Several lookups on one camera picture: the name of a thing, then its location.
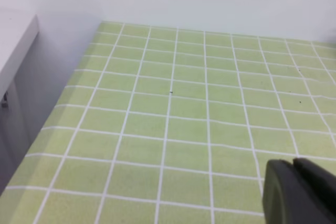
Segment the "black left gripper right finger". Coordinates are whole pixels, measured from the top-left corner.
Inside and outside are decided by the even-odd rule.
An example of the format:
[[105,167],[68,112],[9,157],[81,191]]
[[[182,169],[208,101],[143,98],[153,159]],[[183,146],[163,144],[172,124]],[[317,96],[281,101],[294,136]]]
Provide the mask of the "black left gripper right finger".
[[295,170],[306,180],[317,182],[335,182],[335,176],[306,158],[295,158],[293,160]]

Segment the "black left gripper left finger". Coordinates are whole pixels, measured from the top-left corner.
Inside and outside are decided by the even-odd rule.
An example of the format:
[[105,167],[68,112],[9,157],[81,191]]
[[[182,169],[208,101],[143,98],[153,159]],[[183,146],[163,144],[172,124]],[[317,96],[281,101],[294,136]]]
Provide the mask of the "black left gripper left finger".
[[306,180],[293,161],[271,159],[262,203],[266,223],[335,223],[335,182]]

